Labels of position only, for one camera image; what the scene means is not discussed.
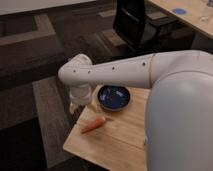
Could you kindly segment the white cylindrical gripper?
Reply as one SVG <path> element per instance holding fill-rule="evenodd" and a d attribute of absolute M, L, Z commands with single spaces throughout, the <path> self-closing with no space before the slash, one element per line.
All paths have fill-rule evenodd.
<path fill-rule="evenodd" d="M 69 91 L 69 97 L 70 100 L 73 102 L 69 105 L 69 112 L 70 114 L 74 114 L 75 110 L 77 109 L 77 105 L 87 105 L 89 104 L 89 107 L 93 111 L 98 110 L 98 105 L 95 100 L 92 100 L 92 89 L 89 84 L 80 85 L 77 87 L 71 87 Z"/>

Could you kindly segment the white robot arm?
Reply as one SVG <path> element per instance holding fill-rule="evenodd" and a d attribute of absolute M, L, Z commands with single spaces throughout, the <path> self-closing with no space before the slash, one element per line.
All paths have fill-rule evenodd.
<path fill-rule="evenodd" d="M 148 88 L 148 171 L 213 171 L 213 54 L 159 52 L 96 65 L 78 54 L 58 77 L 77 103 L 92 85 Z"/>

